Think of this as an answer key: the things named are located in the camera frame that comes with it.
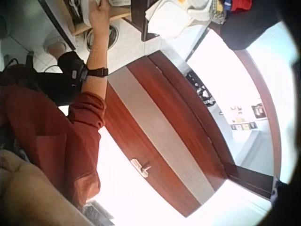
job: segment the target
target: black cable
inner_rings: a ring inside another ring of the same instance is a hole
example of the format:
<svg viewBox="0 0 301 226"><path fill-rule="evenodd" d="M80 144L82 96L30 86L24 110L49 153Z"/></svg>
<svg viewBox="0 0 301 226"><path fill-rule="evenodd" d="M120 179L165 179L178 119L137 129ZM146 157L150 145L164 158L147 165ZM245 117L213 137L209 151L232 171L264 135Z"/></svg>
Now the black cable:
<svg viewBox="0 0 301 226"><path fill-rule="evenodd" d="M7 69L7 67L10 66L14 61L16 62L17 65L19 65L19 61L18 61L16 58L12 58L12 59L9 61L9 63L5 66L5 68L4 68L3 71L5 71L5 69Z"/></svg>
<svg viewBox="0 0 301 226"><path fill-rule="evenodd" d="M50 68L52 68L52 67L58 67L58 65L51 65L51 66L49 66L48 68L46 68L46 69L44 70L44 73L45 73L48 69L50 69Z"/></svg>

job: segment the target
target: black watch strap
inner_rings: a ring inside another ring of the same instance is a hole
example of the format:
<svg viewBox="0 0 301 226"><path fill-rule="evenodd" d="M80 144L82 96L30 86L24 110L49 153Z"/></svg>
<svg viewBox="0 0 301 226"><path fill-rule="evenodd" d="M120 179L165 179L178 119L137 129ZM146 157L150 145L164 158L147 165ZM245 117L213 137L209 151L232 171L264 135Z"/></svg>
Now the black watch strap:
<svg viewBox="0 0 301 226"><path fill-rule="evenodd" d="M84 65L84 68L80 70L80 80L85 81L87 79L87 76L95 76L99 78L104 78L109 75L108 68L99 68L95 70L89 70L86 65Z"/></svg>
<svg viewBox="0 0 301 226"><path fill-rule="evenodd" d="M106 77L109 75L109 70L108 68L99 68L99 69L95 69L95 70L88 70L88 76L96 76L96 77Z"/></svg>

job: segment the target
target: red fabric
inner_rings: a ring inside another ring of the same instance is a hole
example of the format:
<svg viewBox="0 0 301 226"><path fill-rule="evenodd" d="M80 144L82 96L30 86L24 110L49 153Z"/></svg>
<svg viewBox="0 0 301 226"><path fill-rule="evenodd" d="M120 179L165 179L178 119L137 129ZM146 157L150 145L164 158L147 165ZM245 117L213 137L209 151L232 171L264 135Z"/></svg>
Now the red fabric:
<svg viewBox="0 0 301 226"><path fill-rule="evenodd" d="M232 0L231 11L236 11L237 9L249 10L252 6L252 0Z"/></svg>
<svg viewBox="0 0 301 226"><path fill-rule="evenodd" d="M81 208L99 193L96 171L105 102L79 94L68 118L43 93L0 87L0 126L9 123L30 161L71 203Z"/></svg>

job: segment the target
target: door handle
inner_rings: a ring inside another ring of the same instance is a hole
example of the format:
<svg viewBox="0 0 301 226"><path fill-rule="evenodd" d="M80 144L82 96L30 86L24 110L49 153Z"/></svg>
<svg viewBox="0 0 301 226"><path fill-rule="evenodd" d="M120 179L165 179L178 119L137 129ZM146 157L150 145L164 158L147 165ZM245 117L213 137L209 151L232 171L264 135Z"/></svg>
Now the door handle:
<svg viewBox="0 0 301 226"><path fill-rule="evenodd" d="M132 165L136 168L136 170L143 176L144 178L147 178L149 176L149 173L147 170L151 168L151 165L149 166L142 166L140 162L137 159L131 160Z"/></svg>

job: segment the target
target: shirt sleeve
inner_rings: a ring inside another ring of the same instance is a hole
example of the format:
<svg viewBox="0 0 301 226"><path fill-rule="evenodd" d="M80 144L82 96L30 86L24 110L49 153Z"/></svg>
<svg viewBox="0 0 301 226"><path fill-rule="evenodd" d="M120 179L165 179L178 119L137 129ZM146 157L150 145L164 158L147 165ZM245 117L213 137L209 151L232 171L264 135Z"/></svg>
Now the shirt sleeve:
<svg viewBox="0 0 301 226"><path fill-rule="evenodd" d="M68 119L73 124L86 150L97 165L100 134L98 130L104 126L106 104L98 96L84 92L80 93L69 106Z"/></svg>

